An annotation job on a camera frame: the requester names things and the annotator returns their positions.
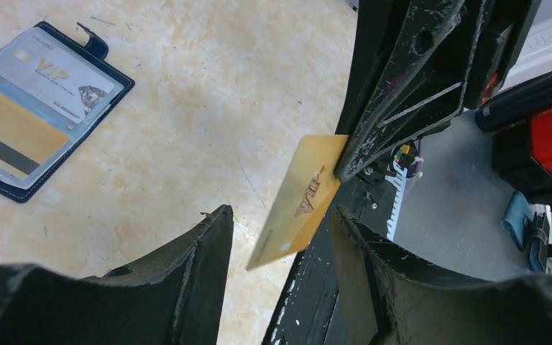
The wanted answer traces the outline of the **navy blue card holder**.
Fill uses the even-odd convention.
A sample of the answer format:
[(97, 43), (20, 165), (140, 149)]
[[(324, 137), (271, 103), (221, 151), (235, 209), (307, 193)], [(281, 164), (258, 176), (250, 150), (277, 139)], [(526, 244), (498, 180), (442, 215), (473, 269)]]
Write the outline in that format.
[(79, 124), (75, 124), (0, 76), (0, 93), (2, 95), (68, 136), (68, 143), (53, 158), (49, 159), (47, 163), (35, 170), (30, 177), (20, 180), (12, 176), (7, 178), (0, 174), (0, 194), (17, 203), (27, 202), (42, 187), (64, 161), (92, 134), (95, 128), (111, 112), (113, 107), (133, 89), (135, 84), (132, 78), (106, 62), (109, 46), (96, 33), (88, 31), (88, 42), (81, 45), (48, 22), (38, 22), (31, 28), (35, 27), (44, 30), (74, 53), (80, 55), (90, 66), (113, 78), (123, 86), (123, 89), (96, 115), (86, 118)]

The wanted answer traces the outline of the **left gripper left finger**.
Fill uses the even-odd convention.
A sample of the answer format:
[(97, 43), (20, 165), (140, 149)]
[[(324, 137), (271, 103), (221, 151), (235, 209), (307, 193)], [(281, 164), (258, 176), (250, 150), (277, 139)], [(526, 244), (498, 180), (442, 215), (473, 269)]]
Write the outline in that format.
[(0, 344), (215, 344), (233, 230), (222, 205), (102, 277), (0, 264)]

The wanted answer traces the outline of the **gold VIP card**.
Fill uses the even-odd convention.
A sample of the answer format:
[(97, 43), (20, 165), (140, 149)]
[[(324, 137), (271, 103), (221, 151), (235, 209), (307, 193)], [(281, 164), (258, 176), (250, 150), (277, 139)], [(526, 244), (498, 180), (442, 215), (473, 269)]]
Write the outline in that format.
[(341, 185), (335, 168), (348, 138), (332, 134), (301, 139), (246, 270), (308, 247)]

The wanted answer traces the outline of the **gold credit card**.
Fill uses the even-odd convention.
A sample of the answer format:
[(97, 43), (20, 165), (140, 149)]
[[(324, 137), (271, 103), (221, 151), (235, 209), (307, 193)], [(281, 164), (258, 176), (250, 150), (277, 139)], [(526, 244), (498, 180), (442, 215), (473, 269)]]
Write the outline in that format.
[(53, 158), (68, 136), (0, 93), (0, 174), (24, 180)]

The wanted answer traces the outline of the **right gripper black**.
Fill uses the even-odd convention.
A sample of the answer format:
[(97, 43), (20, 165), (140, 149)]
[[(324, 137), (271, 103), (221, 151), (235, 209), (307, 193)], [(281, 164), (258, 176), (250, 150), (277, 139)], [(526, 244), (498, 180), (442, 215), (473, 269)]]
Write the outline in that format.
[(351, 180), (399, 139), (445, 129), (498, 90), (537, 1), (360, 1), (336, 167)]

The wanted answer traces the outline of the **silver VIP card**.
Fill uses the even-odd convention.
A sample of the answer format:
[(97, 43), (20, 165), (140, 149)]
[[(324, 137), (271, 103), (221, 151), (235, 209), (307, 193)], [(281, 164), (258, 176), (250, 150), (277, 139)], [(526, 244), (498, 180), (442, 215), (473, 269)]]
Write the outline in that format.
[(123, 89), (36, 27), (0, 50), (0, 76), (75, 124), (96, 115)]

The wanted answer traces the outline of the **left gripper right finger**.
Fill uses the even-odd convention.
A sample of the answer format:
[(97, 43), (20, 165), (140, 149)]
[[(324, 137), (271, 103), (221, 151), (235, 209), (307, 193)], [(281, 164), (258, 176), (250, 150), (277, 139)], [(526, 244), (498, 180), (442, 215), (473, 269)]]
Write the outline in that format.
[(552, 275), (490, 282), (433, 264), (332, 209), (350, 344), (552, 344)]

